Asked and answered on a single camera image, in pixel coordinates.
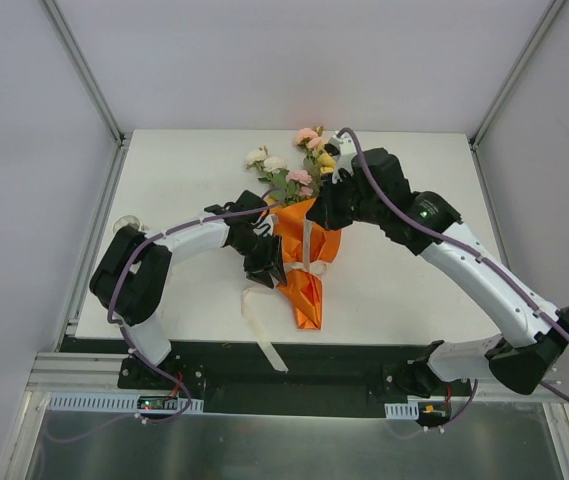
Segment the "orange wrapping paper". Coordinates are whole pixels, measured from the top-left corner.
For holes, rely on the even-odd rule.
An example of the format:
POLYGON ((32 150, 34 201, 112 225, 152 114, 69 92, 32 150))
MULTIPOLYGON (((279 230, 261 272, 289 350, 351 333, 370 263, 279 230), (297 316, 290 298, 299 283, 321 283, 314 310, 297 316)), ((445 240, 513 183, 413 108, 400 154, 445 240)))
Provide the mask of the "orange wrapping paper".
POLYGON ((319 331, 324 317, 322 277, 338 256, 341 231, 309 222, 306 214, 313 203, 308 199, 276 207, 273 216, 286 274, 286 284, 278 290, 290 301, 297 328, 319 331))

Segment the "cream printed ribbon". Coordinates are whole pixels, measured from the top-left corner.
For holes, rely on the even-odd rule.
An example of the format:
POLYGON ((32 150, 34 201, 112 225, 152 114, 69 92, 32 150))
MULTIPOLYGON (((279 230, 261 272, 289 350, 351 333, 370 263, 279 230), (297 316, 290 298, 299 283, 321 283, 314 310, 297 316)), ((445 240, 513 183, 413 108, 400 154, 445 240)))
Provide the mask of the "cream printed ribbon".
MULTIPOLYGON (((285 272, 291 270, 303 271, 307 274, 321 279, 329 268, 329 263, 324 260, 311 261, 311 243, 312 243, 312 223, 310 220, 303 221, 303 235, 302 235, 302 261, 301 262, 288 262, 284 264, 285 272)), ((287 373, 289 371, 286 363, 271 343, 268 332, 262 325, 260 318, 253 311, 253 299, 257 295, 265 294, 265 287, 249 287, 245 289, 241 296, 241 315, 246 321, 249 330, 252 332, 256 344, 262 351, 266 360, 270 363, 271 367, 280 373, 287 373)))

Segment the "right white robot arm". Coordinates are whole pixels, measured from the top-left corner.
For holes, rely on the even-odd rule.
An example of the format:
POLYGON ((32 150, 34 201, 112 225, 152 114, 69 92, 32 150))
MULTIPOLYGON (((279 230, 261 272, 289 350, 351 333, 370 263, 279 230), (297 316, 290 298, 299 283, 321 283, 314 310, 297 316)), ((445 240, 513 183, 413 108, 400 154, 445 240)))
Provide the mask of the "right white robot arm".
POLYGON ((396 387, 427 398, 462 378, 488 378, 532 394, 569 344, 569 306, 540 298, 504 269, 443 197, 411 189, 399 159, 386 149, 358 154, 350 140, 337 139, 325 151, 337 167, 322 174, 307 219, 325 230, 355 222, 379 227, 449 277, 499 330, 476 341, 432 342, 394 372, 396 387))

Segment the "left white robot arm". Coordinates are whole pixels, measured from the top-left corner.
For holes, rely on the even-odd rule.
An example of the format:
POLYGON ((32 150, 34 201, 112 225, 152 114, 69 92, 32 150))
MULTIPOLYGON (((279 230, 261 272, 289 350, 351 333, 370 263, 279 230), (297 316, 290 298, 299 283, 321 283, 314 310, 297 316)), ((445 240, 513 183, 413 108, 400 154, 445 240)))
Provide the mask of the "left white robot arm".
POLYGON ((287 283, 283 240, 274 233, 270 206, 249 190, 235 201, 211 205, 185 223, 145 233, 125 225, 96 267, 89 290, 107 310, 107 322, 142 360, 140 375, 152 388, 175 377, 172 346, 157 316, 173 266, 205 251, 230 247, 243 257, 246 277, 267 288, 287 283))

